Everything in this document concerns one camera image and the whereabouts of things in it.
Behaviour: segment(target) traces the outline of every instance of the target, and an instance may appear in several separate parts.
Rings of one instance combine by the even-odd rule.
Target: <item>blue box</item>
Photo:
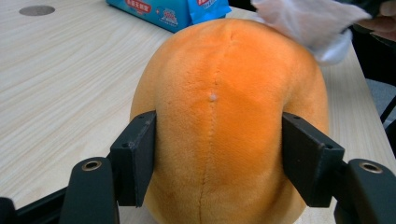
[[[203,21],[224,18],[231,11],[228,0],[106,0],[106,2],[173,33]]]

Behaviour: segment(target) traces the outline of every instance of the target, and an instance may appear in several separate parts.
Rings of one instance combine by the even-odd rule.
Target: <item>light wood tabletop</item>
[[[20,9],[51,6],[49,15]],[[233,9],[228,17],[251,18]],[[0,196],[21,208],[67,186],[79,161],[106,156],[129,122],[137,82],[172,33],[105,0],[3,0],[0,5]],[[353,48],[324,67],[331,138],[345,161],[396,162]],[[334,223],[333,207],[307,208],[297,223]],[[122,223],[155,223],[122,207]]]

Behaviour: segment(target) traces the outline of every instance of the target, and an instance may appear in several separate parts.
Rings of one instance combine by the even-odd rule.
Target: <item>screw hole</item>
[[[368,172],[374,173],[374,174],[381,174],[382,173],[382,169],[372,163],[369,162],[361,162],[359,164],[359,166]]]
[[[326,144],[325,146],[326,146],[326,148],[328,148],[328,149],[333,149],[333,146],[330,145],[330,144]]]
[[[102,165],[100,161],[87,161],[82,165],[82,170],[83,171],[92,171],[96,170]]]
[[[128,147],[128,148],[131,148],[131,147],[134,147],[134,142],[126,142],[126,143],[122,143],[122,146],[123,146],[123,147]]]

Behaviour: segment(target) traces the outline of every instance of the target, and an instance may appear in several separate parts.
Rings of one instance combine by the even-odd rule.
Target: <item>orange plush toy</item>
[[[292,223],[304,201],[284,175],[283,112],[328,131],[313,56],[255,21],[189,27],[154,54],[131,118],[157,111],[145,204],[160,223]]]

